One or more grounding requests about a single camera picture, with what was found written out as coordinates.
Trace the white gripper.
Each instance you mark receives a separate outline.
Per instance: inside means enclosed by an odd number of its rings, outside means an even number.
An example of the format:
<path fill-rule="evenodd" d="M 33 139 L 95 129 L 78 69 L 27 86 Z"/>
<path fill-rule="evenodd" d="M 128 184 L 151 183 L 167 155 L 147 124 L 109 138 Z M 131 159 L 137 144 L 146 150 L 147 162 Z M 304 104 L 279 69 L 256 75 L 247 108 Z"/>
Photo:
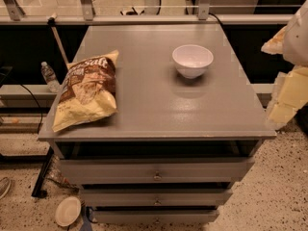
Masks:
<path fill-rule="evenodd" d="M 288 73 L 279 72 L 266 109 L 266 124 L 271 129 L 284 127 L 308 103 L 308 0 L 261 51 L 283 54 L 285 61 L 296 66 Z"/>

